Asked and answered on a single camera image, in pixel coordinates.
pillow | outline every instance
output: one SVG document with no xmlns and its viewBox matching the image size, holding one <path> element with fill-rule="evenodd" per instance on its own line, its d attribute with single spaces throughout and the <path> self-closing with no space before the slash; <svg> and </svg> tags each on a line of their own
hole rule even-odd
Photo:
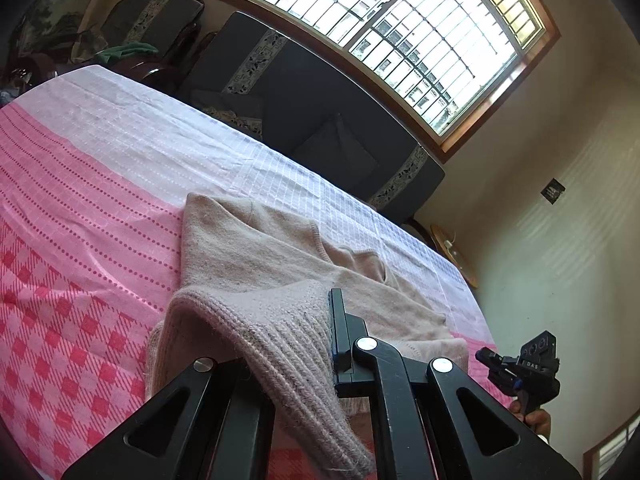
<svg viewBox="0 0 640 480">
<path fill-rule="evenodd" d="M 293 151 L 291 158 L 347 192 L 378 167 L 376 159 L 345 126 L 340 114 L 325 121 Z"/>
<path fill-rule="evenodd" d="M 256 140 L 262 140 L 262 99 L 259 97 L 192 90 L 189 104 Z"/>
</svg>

hand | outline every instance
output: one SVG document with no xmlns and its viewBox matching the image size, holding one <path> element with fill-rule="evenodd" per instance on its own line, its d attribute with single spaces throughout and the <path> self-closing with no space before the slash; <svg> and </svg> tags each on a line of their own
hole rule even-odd
<svg viewBox="0 0 640 480">
<path fill-rule="evenodd" d="M 519 400 L 514 400 L 509 406 L 509 411 L 520 421 L 529 426 L 536 434 L 542 435 L 549 440 L 551 436 L 551 415 L 545 410 L 536 410 L 526 417 L 520 413 L 522 406 Z"/>
</svg>

window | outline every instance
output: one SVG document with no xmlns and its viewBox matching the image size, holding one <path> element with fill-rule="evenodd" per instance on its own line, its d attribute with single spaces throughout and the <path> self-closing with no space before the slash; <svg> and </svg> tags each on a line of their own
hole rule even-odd
<svg viewBox="0 0 640 480">
<path fill-rule="evenodd" d="M 531 0 L 244 1 L 310 33 L 311 43 L 321 39 L 332 53 L 323 57 L 349 72 L 428 147 L 437 146 L 441 160 L 490 111 L 492 95 L 495 101 L 496 91 L 503 86 L 504 93 L 504 83 L 512 84 L 540 53 L 540 40 L 556 36 L 542 4 L 539 12 Z M 300 42 L 322 55 L 317 41 Z M 356 72 L 361 76 L 353 77 Z"/>
<path fill-rule="evenodd" d="M 616 461 L 640 424 L 640 412 L 584 455 L 585 480 L 599 480 Z"/>
</svg>

decorative trim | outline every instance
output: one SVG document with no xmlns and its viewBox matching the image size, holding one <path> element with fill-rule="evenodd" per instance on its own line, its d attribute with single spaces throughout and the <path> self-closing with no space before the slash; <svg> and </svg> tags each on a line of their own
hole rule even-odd
<svg viewBox="0 0 640 480">
<path fill-rule="evenodd" d="M 158 14 L 160 14 L 160 11 L 164 9 L 164 6 L 167 3 L 169 3 L 169 0 L 150 0 L 142 12 L 140 12 L 138 19 L 127 33 L 124 43 L 140 41 L 142 36 L 145 35 L 146 30 L 149 28 L 149 25 L 151 25 L 151 22 Z"/>
<path fill-rule="evenodd" d="M 380 211 L 389 202 L 404 191 L 404 188 L 420 173 L 424 163 L 429 160 L 429 154 L 418 144 L 396 174 L 392 176 L 369 200 L 376 210 Z"/>
<path fill-rule="evenodd" d="M 286 43 L 285 36 L 272 28 L 267 30 L 238 67 L 223 93 L 248 94 Z"/>
<path fill-rule="evenodd" d="M 237 126 L 236 130 L 239 129 L 244 134 L 262 142 L 262 119 L 239 117 L 231 110 L 216 110 L 212 106 L 201 108 L 201 111 L 206 113 L 209 117 L 213 117 L 225 124 L 233 124 L 234 126 Z"/>
</svg>

bed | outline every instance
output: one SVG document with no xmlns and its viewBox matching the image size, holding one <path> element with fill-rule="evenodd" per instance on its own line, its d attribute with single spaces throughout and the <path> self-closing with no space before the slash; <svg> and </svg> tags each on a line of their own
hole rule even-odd
<svg viewBox="0 0 640 480">
<path fill-rule="evenodd" d="M 375 250 L 469 346 L 493 340 L 455 267 L 319 176 L 171 97 L 98 66 L 0 110 L 0 414 L 60 478 L 143 402 L 146 337 L 180 272 L 188 192 L 250 197 Z M 270 478 L 307 478 L 299 451 Z"/>
</svg>

